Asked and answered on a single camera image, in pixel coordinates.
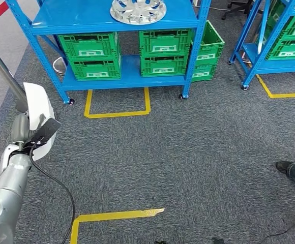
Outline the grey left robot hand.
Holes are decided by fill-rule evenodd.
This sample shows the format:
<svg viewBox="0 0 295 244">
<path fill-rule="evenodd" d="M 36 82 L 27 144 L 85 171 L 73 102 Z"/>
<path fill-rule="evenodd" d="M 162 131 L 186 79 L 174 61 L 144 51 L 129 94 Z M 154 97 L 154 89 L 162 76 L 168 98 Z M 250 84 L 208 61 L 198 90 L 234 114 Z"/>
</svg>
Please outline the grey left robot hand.
<svg viewBox="0 0 295 244">
<path fill-rule="evenodd" d="M 39 116 L 39 124 L 35 130 L 30 129 L 30 117 L 27 113 L 20 113 L 15 117 L 11 128 L 13 143 L 27 142 L 35 136 L 42 124 L 46 119 L 44 114 Z"/>
</svg>

